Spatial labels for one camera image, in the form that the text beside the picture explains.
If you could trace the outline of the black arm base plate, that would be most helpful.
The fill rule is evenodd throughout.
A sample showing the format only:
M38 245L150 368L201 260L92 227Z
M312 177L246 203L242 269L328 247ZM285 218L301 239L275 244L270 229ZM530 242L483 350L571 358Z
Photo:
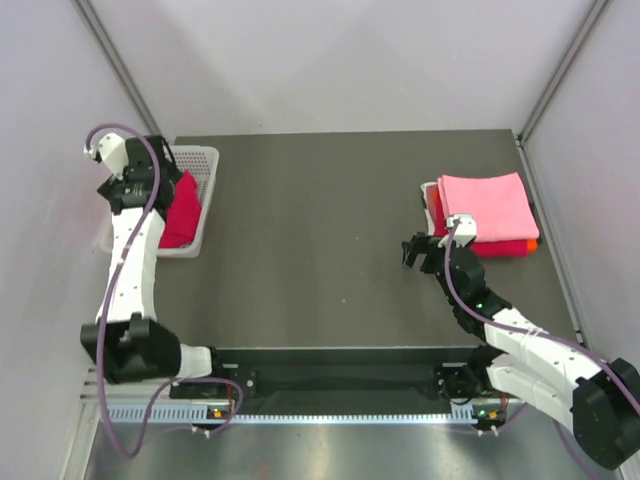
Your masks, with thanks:
M486 373L497 356L487 346L223 349L214 374L238 384L247 400L281 392L390 391L464 405L506 396Z

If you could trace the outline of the aluminium frame post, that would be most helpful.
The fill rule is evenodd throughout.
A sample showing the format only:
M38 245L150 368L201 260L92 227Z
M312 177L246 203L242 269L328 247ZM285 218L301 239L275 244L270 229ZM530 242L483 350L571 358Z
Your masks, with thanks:
M162 134L160 125L152 114L148 103L144 99L141 90L105 27L104 22L100 18L93 2L89 0L71 0L70 3L88 28L88 31L144 127L151 134Z
M589 8L580 20L576 31L571 36L567 47L564 49L559 62L546 82L542 93L536 100L530 114L527 116L524 126L515 135L518 146L524 146L534 134L543 116L568 77L572 67L586 47L589 38L606 15L611 4L611 0L594 0L589 3Z

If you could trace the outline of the right aluminium frame post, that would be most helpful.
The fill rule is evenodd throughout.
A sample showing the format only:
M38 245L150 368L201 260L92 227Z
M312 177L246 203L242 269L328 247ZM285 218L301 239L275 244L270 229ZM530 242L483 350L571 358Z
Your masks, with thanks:
M567 47L564 49L559 62L546 82L542 93L536 100L530 114L527 116L524 126L515 135L518 146L524 146L534 134L543 116L568 77L572 67L586 47L589 38L606 15L611 4L611 0L594 0L589 3L589 8L580 20L576 31L571 36Z

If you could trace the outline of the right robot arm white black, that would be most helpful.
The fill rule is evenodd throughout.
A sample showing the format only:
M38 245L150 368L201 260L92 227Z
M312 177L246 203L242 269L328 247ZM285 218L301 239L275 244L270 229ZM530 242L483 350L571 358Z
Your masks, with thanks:
M466 380L476 394L518 397L572 433L596 464L616 470L639 452L639 372L529 321L486 283L469 246L416 233L402 262L436 277L461 328L484 344Z

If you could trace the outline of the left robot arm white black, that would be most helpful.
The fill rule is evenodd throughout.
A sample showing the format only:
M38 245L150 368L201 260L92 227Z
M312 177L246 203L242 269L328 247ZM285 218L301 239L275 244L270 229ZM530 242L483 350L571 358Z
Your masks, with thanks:
M158 253L191 244L202 208L193 176L181 170L159 135L123 138L108 132L88 150L110 171L98 193L110 209L109 280L96 320L80 342L110 384L192 378L205 396L226 387L215 351L189 346L158 320L154 286Z

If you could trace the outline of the white perforated plastic basket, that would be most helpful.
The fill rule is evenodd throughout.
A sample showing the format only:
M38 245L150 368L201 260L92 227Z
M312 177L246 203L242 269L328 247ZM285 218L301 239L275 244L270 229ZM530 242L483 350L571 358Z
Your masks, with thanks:
M189 171L198 184L198 197L201 203L202 211L197 227L197 232L193 242L187 246L177 249L158 249L157 257L160 258L196 258L201 250L202 239L204 235L204 227L206 218L211 204L211 199L216 183L216 171L219 161L219 152L213 147L196 146L196 145L170 145L176 159L176 165L180 172ZM110 185L113 181L120 181L114 176L107 181ZM124 221L117 226L119 213L124 213L129 204L124 204L122 209L117 208L116 211L110 210L108 220L103 224L101 235L99 237L99 245L104 252L110 253L112 256L118 257L131 237L134 228L143 218L145 207L151 197L153 191L154 180L150 187L141 189L142 197L140 200L133 200L131 207L133 213L125 215Z

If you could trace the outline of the light pink folded t shirt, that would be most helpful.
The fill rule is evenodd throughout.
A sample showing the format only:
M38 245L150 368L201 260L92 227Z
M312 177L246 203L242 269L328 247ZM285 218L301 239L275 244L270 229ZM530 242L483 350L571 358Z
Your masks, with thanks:
M489 178L443 175L438 189L444 215L470 215L481 242L533 240L540 235L518 173Z

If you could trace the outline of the crimson red t shirt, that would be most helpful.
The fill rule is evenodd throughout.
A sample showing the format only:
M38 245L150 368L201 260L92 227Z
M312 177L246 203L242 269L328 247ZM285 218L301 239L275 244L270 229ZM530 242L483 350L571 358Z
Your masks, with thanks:
M185 171L177 182L159 248L177 249L191 244L196 236L201 211L198 184L193 175Z

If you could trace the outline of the left aluminium frame post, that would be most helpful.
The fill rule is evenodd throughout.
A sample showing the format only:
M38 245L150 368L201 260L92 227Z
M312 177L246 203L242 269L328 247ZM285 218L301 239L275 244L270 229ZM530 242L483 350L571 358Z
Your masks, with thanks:
M160 125L152 114L148 103L144 99L141 90L105 27L104 22L100 18L93 2L89 0L71 0L70 3L88 28L88 31L144 127L151 134L162 134Z

